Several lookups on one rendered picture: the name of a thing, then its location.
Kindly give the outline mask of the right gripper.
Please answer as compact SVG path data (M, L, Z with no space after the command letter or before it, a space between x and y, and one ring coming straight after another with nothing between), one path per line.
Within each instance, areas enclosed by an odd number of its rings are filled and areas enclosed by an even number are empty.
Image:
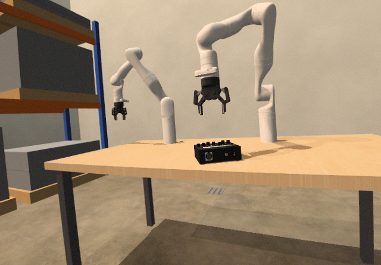
M112 115L114 116L114 120L117 121L117 114L118 113L121 113L123 115L123 120L125 120L126 119L127 110L126 110L126 108L123 108L124 102L114 102L114 106L115 107L112 108Z

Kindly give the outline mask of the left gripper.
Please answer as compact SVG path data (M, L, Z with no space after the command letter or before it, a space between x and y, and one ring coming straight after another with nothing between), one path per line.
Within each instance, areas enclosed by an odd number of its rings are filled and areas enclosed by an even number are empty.
M202 104L206 100L216 100L218 99L222 103L222 114L226 112L226 104L230 102L229 90L227 87L220 88L220 78L219 77L205 77L201 79L201 91L194 91L193 104L198 106L198 112L203 115ZM226 96L224 100L220 93L223 91ZM198 96L202 94L202 98L198 102Z

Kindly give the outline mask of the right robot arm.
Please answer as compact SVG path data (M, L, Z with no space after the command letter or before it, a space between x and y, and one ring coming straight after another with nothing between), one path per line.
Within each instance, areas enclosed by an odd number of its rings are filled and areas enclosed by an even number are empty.
M139 61L143 56L140 48L126 49L125 56L128 61L124 63L118 72L110 79L111 85L118 86L118 89L113 90L114 102L129 102L128 99L123 99L123 79L134 67L161 105L164 144L175 144L177 141L173 100L163 91L155 74Z

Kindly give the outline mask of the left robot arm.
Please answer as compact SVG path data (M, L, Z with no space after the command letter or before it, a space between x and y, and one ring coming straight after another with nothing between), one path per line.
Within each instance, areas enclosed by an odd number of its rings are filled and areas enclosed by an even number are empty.
M273 65L276 14L274 3L258 3L234 17L206 25L196 38L201 70L195 72L195 77L201 77L201 79L219 77L217 53L212 49L212 44L219 39L237 34L248 25L255 24L263 27L262 38L254 54L255 99L269 101L266 106L258 109L260 141L263 143L277 142L274 86L261 85Z

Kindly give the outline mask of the black lighting desk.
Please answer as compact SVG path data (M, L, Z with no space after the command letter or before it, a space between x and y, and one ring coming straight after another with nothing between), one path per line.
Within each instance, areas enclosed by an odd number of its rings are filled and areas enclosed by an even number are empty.
M230 140L197 144L194 145L194 152L199 164L240 161L242 159L241 146L231 143Z

